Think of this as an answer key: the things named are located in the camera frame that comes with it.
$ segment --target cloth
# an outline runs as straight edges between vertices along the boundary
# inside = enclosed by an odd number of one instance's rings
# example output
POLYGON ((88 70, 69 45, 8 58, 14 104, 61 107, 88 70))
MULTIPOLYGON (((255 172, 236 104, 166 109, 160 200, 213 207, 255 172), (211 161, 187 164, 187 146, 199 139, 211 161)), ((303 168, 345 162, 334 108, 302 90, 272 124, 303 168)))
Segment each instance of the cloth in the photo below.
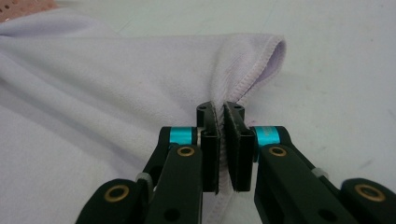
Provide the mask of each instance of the cloth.
MULTIPOLYGON (((0 23, 0 223, 74 223, 105 182, 132 179, 162 126, 195 126, 195 107, 241 105, 280 69, 277 35, 122 38, 58 8, 0 23)), ((217 223, 230 190, 204 196, 217 223)))

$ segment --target brass ring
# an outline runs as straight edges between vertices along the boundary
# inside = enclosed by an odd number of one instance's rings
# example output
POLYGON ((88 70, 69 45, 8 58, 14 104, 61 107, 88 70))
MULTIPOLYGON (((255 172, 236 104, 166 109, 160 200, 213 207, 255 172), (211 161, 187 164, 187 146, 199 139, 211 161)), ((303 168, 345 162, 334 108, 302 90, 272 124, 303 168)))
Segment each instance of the brass ring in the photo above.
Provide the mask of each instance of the brass ring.
POLYGON ((274 156, 284 157, 288 154, 288 152, 282 147, 270 147, 270 153, 274 156))
POLYGON ((355 186, 355 190, 359 193, 361 197, 373 202, 381 203, 384 202, 386 199, 385 194, 381 190, 376 189, 375 187, 370 185, 359 184, 355 186), (371 190, 375 195, 370 195, 369 193, 367 193, 367 189, 371 190))
POLYGON ((189 157, 195 153, 192 147, 181 147, 177 150, 177 154, 182 157, 189 157))
POLYGON ((126 185, 116 185, 106 191, 105 200, 109 203, 116 203, 124 199, 129 194, 129 188, 126 185), (123 192, 120 196, 113 197, 111 192, 116 189, 122 189, 123 192))

